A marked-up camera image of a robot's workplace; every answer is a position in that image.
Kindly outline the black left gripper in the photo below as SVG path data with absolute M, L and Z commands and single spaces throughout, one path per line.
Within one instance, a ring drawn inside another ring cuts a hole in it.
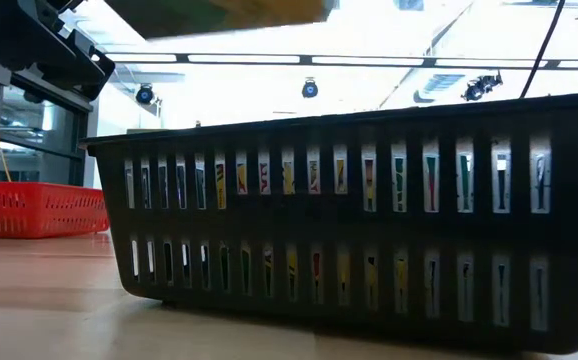
M 76 29 L 60 32 L 60 15 L 75 11 L 82 0 L 4 1 L 5 45 L 0 63 L 13 71 L 35 66 L 41 78 L 64 90 L 75 90 L 93 101 L 109 80 L 115 64 L 93 41 Z

